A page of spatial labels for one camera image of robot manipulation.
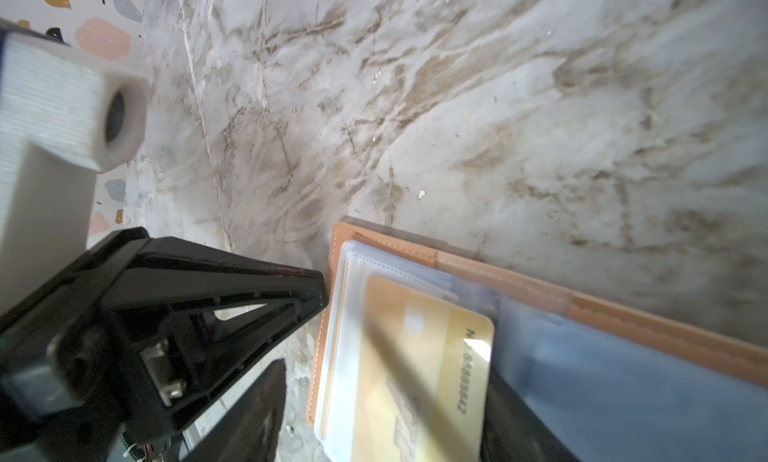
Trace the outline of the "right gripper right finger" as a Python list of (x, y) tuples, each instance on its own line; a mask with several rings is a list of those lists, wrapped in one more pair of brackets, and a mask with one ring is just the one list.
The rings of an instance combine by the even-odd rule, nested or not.
[(480, 461), (578, 461), (512, 387), (492, 369)]

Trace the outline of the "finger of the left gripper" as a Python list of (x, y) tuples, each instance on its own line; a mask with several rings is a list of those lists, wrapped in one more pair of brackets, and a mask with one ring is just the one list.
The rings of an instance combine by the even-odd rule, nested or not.
[(143, 228), (111, 234), (1, 316), (1, 457), (148, 460), (328, 303), (321, 273)]

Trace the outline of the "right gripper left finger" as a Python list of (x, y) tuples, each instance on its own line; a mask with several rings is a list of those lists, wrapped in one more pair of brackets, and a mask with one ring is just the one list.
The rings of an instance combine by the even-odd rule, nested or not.
[(286, 393), (286, 364), (277, 359), (184, 461), (274, 461)]

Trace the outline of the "tan leather card holder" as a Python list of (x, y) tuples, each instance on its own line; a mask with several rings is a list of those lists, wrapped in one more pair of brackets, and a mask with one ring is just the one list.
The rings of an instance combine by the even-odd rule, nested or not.
[(767, 351), (408, 239), (338, 223), (307, 419), (350, 458), (367, 282), (491, 320), (494, 369), (578, 461), (763, 461)]

